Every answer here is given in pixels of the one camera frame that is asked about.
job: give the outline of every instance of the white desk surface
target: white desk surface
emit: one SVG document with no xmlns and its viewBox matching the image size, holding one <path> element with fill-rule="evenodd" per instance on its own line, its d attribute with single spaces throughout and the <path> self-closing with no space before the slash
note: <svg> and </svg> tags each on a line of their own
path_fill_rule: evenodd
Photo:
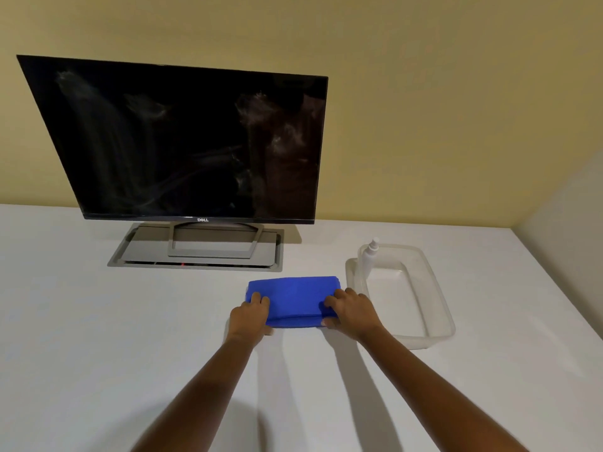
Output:
<svg viewBox="0 0 603 452">
<path fill-rule="evenodd" d="M 319 221 L 282 273 L 107 267 L 130 225 L 0 205 L 2 451 L 128 450 L 220 346 L 247 282 L 345 283 L 375 235 L 425 252 L 456 323 L 421 359 L 532 451 L 601 450 L 603 342 L 509 229 Z M 213 450 L 436 451 L 366 352 L 327 338 L 264 339 Z"/>
</svg>

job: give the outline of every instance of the dell monitor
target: dell monitor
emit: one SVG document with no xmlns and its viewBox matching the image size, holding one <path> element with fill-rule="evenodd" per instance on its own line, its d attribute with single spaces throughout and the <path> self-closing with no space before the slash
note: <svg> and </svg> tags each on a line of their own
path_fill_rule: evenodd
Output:
<svg viewBox="0 0 603 452">
<path fill-rule="evenodd" d="M 327 77 L 18 60 L 86 219 L 313 223 Z"/>
</svg>

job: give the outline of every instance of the person's left hand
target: person's left hand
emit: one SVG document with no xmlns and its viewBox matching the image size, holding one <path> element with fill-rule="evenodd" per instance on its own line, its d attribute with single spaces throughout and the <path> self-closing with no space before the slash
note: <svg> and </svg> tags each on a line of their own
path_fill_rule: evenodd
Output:
<svg viewBox="0 0 603 452">
<path fill-rule="evenodd" d="M 262 296 L 259 292 L 252 295 L 251 303 L 244 301 L 230 311 L 230 322 L 226 340 L 243 339 L 252 345 L 258 344 L 264 335 L 272 334 L 271 327 L 266 325 L 270 299 Z"/>
</svg>

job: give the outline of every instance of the person's right arm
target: person's right arm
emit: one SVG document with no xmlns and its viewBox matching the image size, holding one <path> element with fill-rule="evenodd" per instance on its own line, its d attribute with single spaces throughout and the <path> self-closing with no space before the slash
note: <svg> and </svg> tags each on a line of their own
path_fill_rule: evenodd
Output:
<svg viewBox="0 0 603 452">
<path fill-rule="evenodd" d="M 351 288 L 324 301 L 323 325 L 358 341 L 404 397 L 442 452 L 527 452 L 515 438 L 406 349 L 381 325 L 373 304 Z"/>
</svg>

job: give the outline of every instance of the folded blue cloth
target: folded blue cloth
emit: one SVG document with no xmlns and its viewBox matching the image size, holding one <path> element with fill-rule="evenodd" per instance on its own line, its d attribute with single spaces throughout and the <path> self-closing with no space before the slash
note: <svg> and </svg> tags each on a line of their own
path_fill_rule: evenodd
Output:
<svg viewBox="0 0 603 452">
<path fill-rule="evenodd" d="M 249 283 L 245 301 L 252 300 L 253 292 L 270 298 L 268 326 L 320 326 L 323 317 L 337 317 L 335 311 L 323 304 L 325 297 L 333 295 L 336 288 L 341 288 L 341 284 L 335 276 L 263 279 Z"/>
</svg>

